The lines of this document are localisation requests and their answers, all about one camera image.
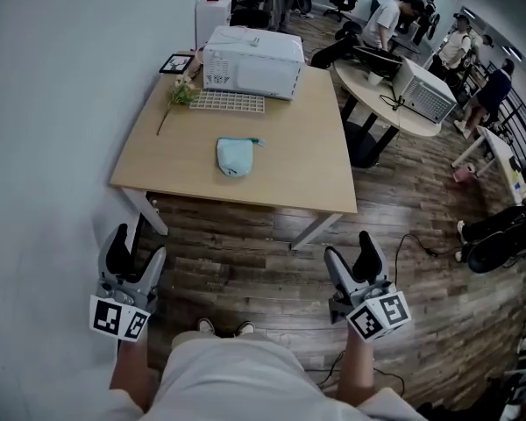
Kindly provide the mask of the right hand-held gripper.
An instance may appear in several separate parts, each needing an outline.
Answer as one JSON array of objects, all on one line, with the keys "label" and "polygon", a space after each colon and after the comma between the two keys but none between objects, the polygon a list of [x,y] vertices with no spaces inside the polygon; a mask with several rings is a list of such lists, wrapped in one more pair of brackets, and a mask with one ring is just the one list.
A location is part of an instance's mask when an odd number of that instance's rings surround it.
[{"label": "right hand-held gripper", "polygon": [[336,294],[329,301],[331,323],[346,321],[366,343],[384,337],[411,321],[405,296],[387,279],[387,258],[367,231],[359,233],[360,254],[352,269],[332,246],[324,261]]}]

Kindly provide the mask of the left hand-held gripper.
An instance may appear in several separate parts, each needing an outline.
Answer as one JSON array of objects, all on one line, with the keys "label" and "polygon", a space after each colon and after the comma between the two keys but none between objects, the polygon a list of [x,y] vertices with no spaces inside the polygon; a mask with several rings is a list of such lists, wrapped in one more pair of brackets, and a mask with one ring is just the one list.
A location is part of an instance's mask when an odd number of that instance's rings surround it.
[{"label": "left hand-held gripper", "polygon": [[89,329],[117,340],[137,342],[157,306],[157,288],[167,251],[164,246],[152,251],[138,271],[138,282],[123,280],[134,272],[126,246],[127,232],[127,224],[119,225],[100,248],[100,277],[89,301]]}]

